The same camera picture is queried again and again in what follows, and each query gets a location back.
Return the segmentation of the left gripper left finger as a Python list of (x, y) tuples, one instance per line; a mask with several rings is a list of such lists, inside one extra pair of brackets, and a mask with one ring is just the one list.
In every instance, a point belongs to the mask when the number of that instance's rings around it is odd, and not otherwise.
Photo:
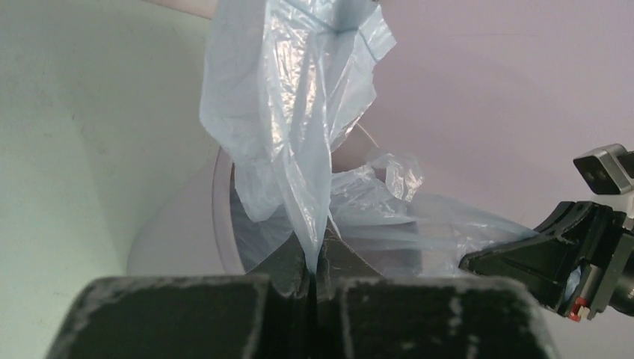
[(247, 274), (102, 277), (48, 358), (307, 358), (309, 276), (295, 236)]

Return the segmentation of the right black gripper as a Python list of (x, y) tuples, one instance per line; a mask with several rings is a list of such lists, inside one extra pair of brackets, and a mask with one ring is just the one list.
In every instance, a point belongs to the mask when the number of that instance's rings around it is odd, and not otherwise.
[(537, 302), (579, 322), (607, 307), (633, 316), (633, 231), (626, 215), (590, 201), (560, 202), (536, 236), (465, 255), (459, 268), (504, 277)]

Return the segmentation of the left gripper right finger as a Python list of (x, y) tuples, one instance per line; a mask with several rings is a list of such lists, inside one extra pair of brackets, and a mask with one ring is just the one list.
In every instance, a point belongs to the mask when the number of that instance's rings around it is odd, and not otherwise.
[(499, 277), (378, 274), (328, 226), (314, 278), (316, 358), (558, 358), (534, 298)]

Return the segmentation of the grey round trash bin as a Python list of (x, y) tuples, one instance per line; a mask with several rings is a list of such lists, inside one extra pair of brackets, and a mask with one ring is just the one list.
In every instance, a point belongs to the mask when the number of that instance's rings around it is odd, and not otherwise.
[(127, 258), (134, 276), (244, 274), (277, 250), (292, 228), (283, 210), (252, 222), (238, 199), (234, 166), (218, 149), (139, 231)]

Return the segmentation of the light blue plastic trash bag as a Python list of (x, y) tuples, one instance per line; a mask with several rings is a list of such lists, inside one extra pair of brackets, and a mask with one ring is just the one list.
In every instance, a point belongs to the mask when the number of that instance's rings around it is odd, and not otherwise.
[(458, 276), (462, 257), (533, 231), (423, 191), (417, 160), (365, 150), (342, 172), (395, 45), (376, 1), (220, 1), (200, 121), (233, 161), (238, 252), (248, 269), (296, 235), (309, 270), (333, 229), (387, 277)]

